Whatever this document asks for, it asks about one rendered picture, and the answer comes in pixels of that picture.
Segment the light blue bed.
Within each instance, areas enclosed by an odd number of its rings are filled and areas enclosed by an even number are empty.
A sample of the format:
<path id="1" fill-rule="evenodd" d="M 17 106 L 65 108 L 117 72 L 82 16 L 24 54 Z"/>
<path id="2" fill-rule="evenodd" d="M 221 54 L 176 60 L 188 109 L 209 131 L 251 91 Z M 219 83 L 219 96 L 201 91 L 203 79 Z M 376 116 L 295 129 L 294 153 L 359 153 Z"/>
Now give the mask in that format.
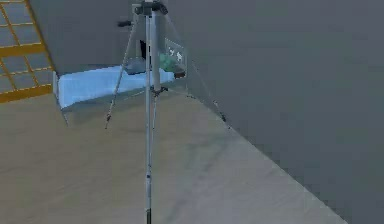
<path id="1" fill-rule="evenodd" d="M 106 96 L 113 96 L 115 87 L 120 76 L 121 66 L 112 66 L 101 69 L 75 72 L 57 77 L 57 84 L 54 86 L 54 94 L 58 107 L 63 112 L 82 102 L 91 101 Z M 160 69 L 160 83 L 172 82 L 175 80 L 174 72 Z M 118 93 L 143 89 L 146 85 L 146 72 L 139 72 L 128 75 L 123 72 Z"/>

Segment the silver tripod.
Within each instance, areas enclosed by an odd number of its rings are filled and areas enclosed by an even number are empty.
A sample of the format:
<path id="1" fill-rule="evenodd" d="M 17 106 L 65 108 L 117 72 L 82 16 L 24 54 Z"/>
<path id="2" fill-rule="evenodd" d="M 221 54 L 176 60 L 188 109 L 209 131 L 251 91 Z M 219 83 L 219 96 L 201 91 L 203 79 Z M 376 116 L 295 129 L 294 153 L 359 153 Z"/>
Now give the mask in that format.
<path id="1" fill-rule="evenodd" d="M 134 16 L 132 21 L 120 21 L 119 27 L 131 26 L 128 43 L 124 53 L 119 77 L 113 92 L 113 98 L 107 113 L 105 128 L 108 128 L 112 117 L 112 111 L 120 88 L 123 77 L 124 66 L 128 62 L 129 52 L 133 45 L 137 28 L 140 26 L 140 18 L 145 19 L 145 37 L 146 37 L 146 59 L 145 59 L 145 224 L 152 223 L 152 154 L 153 143 L 155 139 L 155 124 L 157 115 L 157 101 L 162 92 L 168 91 L 168 88 L 161 85 L 160 82 L 160 53 L 158 47 L 159 30 L 156 25 L 156 17 L 162 15 L 169 20 L 168 8 L 161 0 L 142 0 L 133 6 Z"/>

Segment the green house plant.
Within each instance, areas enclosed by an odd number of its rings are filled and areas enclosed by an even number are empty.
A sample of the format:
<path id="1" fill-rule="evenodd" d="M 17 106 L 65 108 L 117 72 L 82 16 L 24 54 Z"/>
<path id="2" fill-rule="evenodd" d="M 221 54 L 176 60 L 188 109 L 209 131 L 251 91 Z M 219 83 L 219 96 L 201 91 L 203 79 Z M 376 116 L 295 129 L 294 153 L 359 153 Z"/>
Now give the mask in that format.
<path id="1" fill-rule="evenodd" d="M 172 72 L 176 79 L 186 76 L 184 66 L 176 59 L 173 59 L 166 54 L 160 55 L 160 68 L 165 72 Z"/>

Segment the yellow framed window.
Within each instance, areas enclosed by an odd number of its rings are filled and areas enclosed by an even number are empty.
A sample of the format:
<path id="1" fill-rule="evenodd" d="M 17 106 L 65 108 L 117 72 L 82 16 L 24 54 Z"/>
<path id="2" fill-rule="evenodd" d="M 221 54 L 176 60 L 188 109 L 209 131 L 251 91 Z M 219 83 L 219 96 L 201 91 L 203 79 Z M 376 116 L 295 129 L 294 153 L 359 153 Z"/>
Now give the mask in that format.
<path id="1" fill-rule="evenodd" d="M 54 71 L 30 0 L 0 0 L 0 103 L 51 94 Z"/>

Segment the grey pillow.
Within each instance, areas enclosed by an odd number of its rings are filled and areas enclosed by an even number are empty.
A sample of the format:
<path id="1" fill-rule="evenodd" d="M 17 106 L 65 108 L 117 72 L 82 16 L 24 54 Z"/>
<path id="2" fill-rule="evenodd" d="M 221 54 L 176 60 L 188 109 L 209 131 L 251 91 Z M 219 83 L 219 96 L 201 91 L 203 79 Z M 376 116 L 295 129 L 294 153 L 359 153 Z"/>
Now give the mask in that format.
<path id="1" fill-rule="evenodd" d="M 142 57 L 129 58 L 124 65 L 128 75 L 136 75 L 146 71 L 146 60 Z"/>

